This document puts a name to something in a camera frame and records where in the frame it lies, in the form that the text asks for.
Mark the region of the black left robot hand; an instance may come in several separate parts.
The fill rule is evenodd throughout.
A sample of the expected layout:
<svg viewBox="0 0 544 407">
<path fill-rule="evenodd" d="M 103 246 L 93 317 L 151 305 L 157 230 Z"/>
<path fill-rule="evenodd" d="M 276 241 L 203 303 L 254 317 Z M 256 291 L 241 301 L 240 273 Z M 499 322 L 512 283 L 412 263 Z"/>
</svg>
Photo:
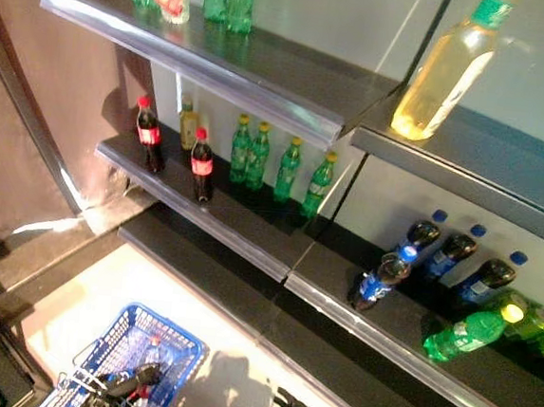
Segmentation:
<svg viewBox="0 0 544 407">
<path fill-rule="evenodd" d="M 134 407 L 146 400 L 149 390 L 160 382 L 160 365 L 156 362 L 116 373 L 99 375 L 92 381 L 94 389 L 85 407 Z"/>
</svg>

